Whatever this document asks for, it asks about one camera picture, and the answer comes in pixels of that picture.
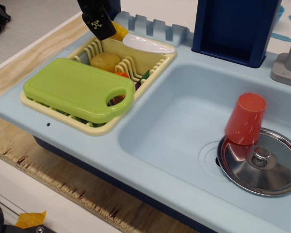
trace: drain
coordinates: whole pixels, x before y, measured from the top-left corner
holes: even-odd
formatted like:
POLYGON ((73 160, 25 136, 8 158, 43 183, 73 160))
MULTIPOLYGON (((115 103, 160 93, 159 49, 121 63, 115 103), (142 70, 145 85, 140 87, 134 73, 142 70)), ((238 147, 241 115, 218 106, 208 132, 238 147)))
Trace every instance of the drain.
POLYGON ((220 166, 220 164, 219 164, 219 160, 218 160, 218 157, 215 158, 215 163, 216 163, 218 166, 220 166))
POLYGON ((211 142, 205 145, 199 152, 198 161, 203 172, 217 181, 229 182, 222 171, 217 159, 219 142, 211 142))

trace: gray faucet base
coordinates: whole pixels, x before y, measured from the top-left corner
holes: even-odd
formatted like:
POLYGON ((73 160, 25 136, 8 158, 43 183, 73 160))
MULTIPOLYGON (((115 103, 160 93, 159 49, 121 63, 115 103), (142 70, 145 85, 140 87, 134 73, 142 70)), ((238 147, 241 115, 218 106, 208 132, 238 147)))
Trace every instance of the gray faucet base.
POLYGON ((285 67, 287 57, 288 53, 282 53, 277 57, 271 71, 271 78, 275 81, 291 85, 291 71, 285 67))

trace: dish rack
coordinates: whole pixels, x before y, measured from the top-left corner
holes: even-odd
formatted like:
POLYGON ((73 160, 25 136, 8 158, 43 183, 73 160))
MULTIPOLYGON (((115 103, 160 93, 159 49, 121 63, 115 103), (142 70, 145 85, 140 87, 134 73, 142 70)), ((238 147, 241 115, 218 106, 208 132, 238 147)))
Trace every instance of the dish rack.
MULTIPOLYGON (((133 104, 136 103, 140 96, 151 86, 157 77, 176 57, 176 53, 157 54, 143 52, 129 48, 121 41, 115 39, 108 38, 100 41, 96 37, 93 37, 73 51, 69 56, 67 56, 67 58, 90 65, 91 59, 95 55, 103 52, 116 54, 120 58, 120 63, 116 65, 114 72, 127 73, 129 78, 136 84, 136 92, 133 95, 133 104)), ((20 99, 24 105, 93 136, 104 135, 110 132, 126 114, 123 113, 108 122, 96 124, 55 109, 52 106, 27 98, 24 91, 21 92, 20 99)))

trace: green cutting board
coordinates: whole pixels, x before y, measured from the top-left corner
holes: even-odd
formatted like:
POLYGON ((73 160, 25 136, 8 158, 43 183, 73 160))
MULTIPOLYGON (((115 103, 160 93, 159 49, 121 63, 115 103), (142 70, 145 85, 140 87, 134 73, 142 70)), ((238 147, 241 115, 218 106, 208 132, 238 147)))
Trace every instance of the green cutting board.
POLYGON ((67 58, 58 58, 24 84, 33 100, 92 123, 106 123, 133 105, 132 80, 67 58), (118 104, 109 100, 125 95, 118 104))

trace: red cup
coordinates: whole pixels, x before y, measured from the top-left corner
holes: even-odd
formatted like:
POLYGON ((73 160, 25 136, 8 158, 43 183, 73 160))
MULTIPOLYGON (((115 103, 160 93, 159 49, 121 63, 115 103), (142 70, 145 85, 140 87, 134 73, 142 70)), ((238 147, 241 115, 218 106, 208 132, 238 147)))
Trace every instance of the red cup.
POLYGON ((266 109, 266 100, 256 93, 239 96, 225 127, 229 140, 239 145, 251 145, 258 141, 266 109))

